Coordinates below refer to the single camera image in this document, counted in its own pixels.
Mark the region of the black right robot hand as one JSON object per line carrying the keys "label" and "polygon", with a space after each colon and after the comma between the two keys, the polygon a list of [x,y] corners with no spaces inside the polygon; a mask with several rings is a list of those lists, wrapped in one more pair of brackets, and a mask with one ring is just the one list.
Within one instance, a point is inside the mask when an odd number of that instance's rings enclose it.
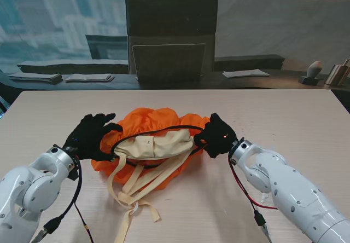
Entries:
{"label": "black right robot hand", "polygon": [[203,148],[211,158],[228,153],[237,141],[234,130],[216,113],[211,114],[205,128],[194,136],[195,144]]}

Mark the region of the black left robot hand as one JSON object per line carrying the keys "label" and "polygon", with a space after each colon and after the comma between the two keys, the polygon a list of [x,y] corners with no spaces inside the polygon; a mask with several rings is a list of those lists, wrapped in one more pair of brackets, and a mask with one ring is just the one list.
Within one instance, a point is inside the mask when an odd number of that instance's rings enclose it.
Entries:
{"label": "black left robot hand", "polygon": [[103,152],[100,144],[111,131],[122,132],[123,127],[113,123],[116,114],[87,114],[67,137],[63,149],[70,151],[80,160],[113,161],[110,152]]}

